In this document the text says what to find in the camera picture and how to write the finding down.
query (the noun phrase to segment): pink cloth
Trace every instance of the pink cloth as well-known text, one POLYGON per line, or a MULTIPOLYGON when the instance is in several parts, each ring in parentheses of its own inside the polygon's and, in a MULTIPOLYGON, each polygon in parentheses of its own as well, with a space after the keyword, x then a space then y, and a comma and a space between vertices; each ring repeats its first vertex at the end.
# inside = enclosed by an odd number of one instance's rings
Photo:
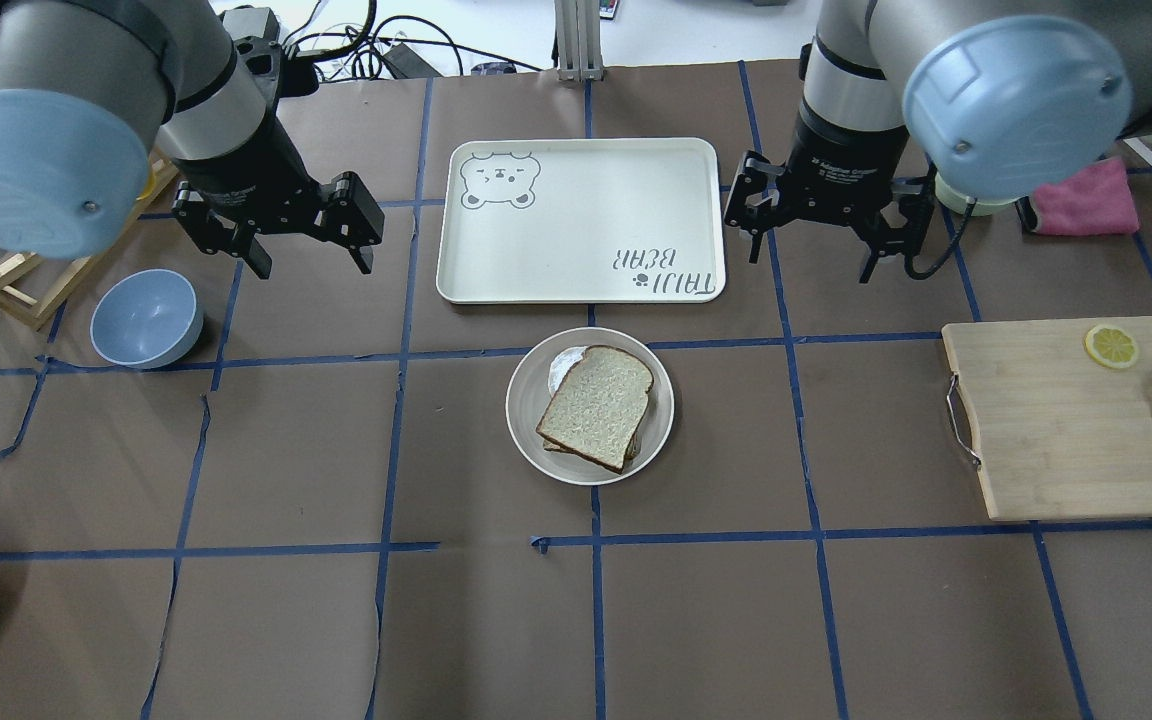
POLYGON ((1123 158, 1093 162, 1062 182, 1038 187, 1029 205, 1036 223, 1028 229, 1040 234, 1130 234, 1140 228, 1123 158))

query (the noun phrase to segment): wooden cutting board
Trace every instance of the wooden cutting board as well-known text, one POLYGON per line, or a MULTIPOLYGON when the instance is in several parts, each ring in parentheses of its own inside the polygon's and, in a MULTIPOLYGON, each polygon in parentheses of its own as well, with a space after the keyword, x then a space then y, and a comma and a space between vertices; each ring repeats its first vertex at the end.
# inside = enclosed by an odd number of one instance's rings
POLYGON ((942 334, 990 518, 1152 516, 1152 316, 950 324, 942 334), (1083 350, 1098 323, 1137 338, 1134 367, 1102 367, 1083 350))

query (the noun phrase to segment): lemon slice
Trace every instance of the lemon slice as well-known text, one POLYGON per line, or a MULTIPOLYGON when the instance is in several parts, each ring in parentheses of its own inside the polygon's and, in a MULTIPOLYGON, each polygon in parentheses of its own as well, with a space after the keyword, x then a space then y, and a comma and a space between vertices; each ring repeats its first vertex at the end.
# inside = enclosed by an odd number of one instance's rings
POLYGON ((1083 348, 1092 356, 1092 361, 1115 370, 1135 365, 1140 356, 1135 338, 1117 325, 1096 325, 1083 338, 1083 348))

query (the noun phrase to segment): bear drawing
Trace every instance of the bear drawing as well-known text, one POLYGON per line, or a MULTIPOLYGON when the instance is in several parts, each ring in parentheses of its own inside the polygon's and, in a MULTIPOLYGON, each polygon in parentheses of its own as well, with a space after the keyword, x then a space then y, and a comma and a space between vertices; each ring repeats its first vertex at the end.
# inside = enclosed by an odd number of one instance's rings
POLYGON ((508 202, 515 209, 526 209, 536 202, 532 183, 540 174, 540 161, 513 152, 493 152, 490 156, 475 154, 461 165, 461 179, 465 181, 465 192, 461 205, 480 209, 485 202, 508 202))

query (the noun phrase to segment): plate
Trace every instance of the plate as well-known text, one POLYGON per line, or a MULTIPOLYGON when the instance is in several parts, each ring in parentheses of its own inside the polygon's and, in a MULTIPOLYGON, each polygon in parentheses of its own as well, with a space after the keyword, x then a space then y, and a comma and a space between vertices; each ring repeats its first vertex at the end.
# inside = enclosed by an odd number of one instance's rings
POLYGON ((503 396, 503 416, 518 452, 541 473, 573 486, 605 486, 637 473, 664 447, 669 438, 669 430, 673 430, 673 384, 659 357, 647 346, 626 333, 608 328, 575 328, 547 338, 526 353, 509 378, 509 388, 503 396), (550 363, 568 347, 581 344, 621 348, 652 370, 653 382, 652 391, 647 394, 647 411, 639 425, 639 455, 628 462, 622 473, 613 473, 612 470, 566 452, 545 450, 541 438, 536 434, 536 424, 540 423, 545 407, 550 406, 550 363))
POLYGON ((475 141, 450 167, 444 300, 708 302, 723 290, 718 156, 700 138, 475 141))

